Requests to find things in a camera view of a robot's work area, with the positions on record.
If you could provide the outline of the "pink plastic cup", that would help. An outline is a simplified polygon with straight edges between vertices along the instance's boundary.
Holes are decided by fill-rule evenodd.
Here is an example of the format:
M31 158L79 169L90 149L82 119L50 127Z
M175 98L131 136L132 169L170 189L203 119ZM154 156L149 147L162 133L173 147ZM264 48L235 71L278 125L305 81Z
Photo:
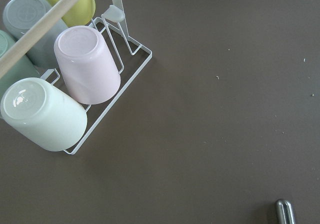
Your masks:
M102 34L89 26L64 30L54 42L54 54L70 96L85 105L110 100L121 76Z

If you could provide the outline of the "white plastic cup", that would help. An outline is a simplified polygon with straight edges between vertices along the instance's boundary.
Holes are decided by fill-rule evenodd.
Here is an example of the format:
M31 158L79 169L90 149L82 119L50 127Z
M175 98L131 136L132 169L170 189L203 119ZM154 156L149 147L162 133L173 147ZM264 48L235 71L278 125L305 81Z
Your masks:
M82 105L36 77L12 84L1 99L0 112L11 127L51 152L75 145L85 133L88 122Z

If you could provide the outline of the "steel muddler with black tip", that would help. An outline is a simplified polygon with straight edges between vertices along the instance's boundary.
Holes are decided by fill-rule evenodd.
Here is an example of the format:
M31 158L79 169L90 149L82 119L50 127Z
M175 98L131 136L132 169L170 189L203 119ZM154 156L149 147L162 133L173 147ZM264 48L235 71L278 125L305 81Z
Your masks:
M276 217L279 224L296 224L292 204L286 199L275 202Z

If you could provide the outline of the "green plastic cup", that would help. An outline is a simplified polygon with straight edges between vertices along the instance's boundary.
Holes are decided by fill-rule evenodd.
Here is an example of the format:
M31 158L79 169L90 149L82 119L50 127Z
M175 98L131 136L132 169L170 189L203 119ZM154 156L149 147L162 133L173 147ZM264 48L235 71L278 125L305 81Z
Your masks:
M14 44L15 40L5 31L0 31L0 56L2 57ZM40 73L24 55L21 57L16 64L0 78L0 98L6 92L6 90L15 82L25 78L39 78Z

